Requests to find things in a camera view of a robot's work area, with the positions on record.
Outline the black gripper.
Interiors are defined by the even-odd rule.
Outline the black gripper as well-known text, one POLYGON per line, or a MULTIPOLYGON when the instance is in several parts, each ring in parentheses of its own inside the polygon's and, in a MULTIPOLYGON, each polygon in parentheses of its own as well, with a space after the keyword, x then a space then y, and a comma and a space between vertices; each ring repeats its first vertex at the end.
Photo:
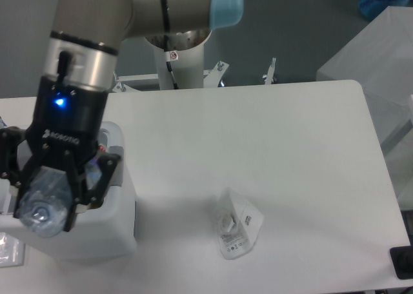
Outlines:
POLYGON ((21 200, 42 166, 64 171, 72 201, 63 231, 76 223, 78 205, 102 204, 118 172, 121 156, 97 152, 108 92, 87 90, 42 76, 33 121, 24 131, 16 126, 1 128, 1 178, 17 189, 13 217, 20 218, 21 200), (26 140, 32 156, 23 170, 18 164, 18 147, 26 140), (91 159, 101 176, 88 187, 86 165, 91 159))

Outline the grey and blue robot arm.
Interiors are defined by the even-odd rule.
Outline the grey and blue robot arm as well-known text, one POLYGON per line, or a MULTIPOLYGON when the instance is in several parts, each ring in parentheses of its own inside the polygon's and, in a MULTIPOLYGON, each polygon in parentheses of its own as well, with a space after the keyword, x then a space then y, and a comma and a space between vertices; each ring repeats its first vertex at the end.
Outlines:
POLYGON ((236 25, 244 0, 58 0, 30 126, 1 130, 14 217, 41 237, 70 231, 104 202, 123 160, 99 129, 121 43, 236 25))

